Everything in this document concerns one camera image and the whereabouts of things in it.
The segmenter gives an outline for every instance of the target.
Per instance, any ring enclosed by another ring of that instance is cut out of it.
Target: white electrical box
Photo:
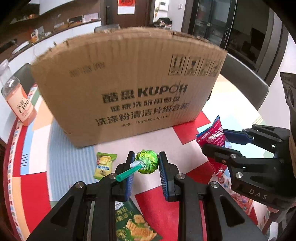
[[[168,2],[169,0],[160,0],[159,10],[168,11]]]

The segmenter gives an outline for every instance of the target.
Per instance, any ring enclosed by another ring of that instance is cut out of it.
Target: glass door
[[[191,34],[208,39],[225,49],[234,19],[236,1],[199,0]]]

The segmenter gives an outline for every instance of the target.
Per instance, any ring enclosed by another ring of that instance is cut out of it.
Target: gray chair
[[[257,110],[260,108],[269,87],[255,72],[231,54],[227,54],[221,75],[233,83]]]
[[[24,64],[18,71],[13,74],[15,77],[18,77],[22,87],[26,94],[29,93],[32,85],[35,83],[35,80],[31,73],[31,65],[29,63]]]
[[[110,24],[110,25],[104,25],[102,27],[95,27],[94,33],[97,33],[106,29],[111,29],[111,28],[120,29],[119,24]]]

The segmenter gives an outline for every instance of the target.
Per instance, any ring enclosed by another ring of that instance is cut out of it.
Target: lollipop
[[[136,155],[136,160],[130,165],[131,169],[116,176],[116,180],[121,182],[134,172],[142,174],[153,173],[158,168],[158,156],[152,150],[142,150]]]

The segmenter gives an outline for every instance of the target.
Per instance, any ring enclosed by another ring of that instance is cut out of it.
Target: bottle
[[[1,94],[22,124],[28,126],[36,117],[37,111],[28,99],[20,80],[12,75],[8,64],[7,59],[0,64]]]

